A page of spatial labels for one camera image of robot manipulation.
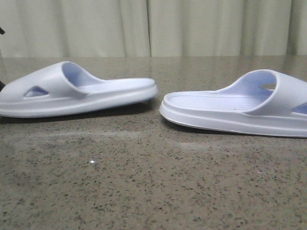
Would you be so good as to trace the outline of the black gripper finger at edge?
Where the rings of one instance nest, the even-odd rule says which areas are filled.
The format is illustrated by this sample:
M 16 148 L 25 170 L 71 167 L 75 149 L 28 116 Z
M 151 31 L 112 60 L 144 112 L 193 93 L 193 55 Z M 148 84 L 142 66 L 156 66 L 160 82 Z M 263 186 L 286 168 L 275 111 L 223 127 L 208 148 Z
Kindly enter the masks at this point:
M 5 87 L 5 84 L 2 81 L 0 81 L 0 92 L 3 90 L 4 87 Z

